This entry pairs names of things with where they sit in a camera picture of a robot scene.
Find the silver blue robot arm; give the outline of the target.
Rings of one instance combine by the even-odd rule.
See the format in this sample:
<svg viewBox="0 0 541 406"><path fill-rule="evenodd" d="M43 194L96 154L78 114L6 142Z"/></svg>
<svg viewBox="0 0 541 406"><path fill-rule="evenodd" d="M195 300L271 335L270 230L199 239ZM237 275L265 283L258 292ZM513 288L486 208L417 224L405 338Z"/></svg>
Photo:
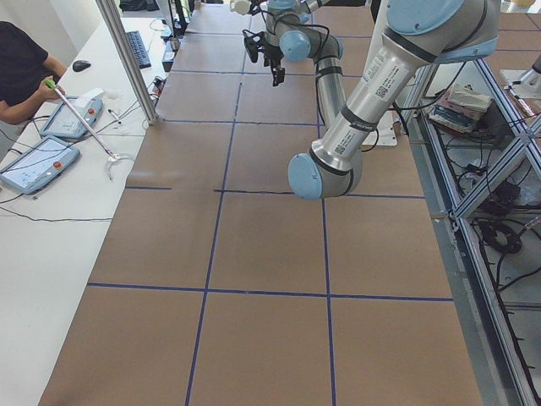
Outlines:
<svg viewBox="0 0 541 406"><path fill-rule="evenodd" d="M500 28L498 1L384 1L368 57L350 95L342 88L342 47L309 28L301 17L321 1L269 1L265 38L290 60L311 58L325 117L325 135L289 163L291 190L305 200L338 197L361 178L361 145L377 129L416 71L430 64L466 62L490 55Z"/></svg>
<svg viewBox="0 0 541 406"><path fill-rule="evenodd" d="M302 23L309 21L309 15L323 7L329 0L268 0L251 1L249 14L256 15L262 12L292 12L296 14Z"/></svg>

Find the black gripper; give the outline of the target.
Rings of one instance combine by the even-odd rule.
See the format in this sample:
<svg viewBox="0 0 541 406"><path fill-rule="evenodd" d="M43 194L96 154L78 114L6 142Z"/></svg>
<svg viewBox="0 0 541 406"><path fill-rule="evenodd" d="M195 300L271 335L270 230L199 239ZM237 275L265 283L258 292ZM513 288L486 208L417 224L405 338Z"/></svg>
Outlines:
<svg viewBox="0 0 541 406"><path fill-rule="evenodd" d="M285 79L285 69L281 66L283 53L280 47L276 47L270 43L264 45L264 66L269 67L272 72L272 86L277 87Z"/></svg>

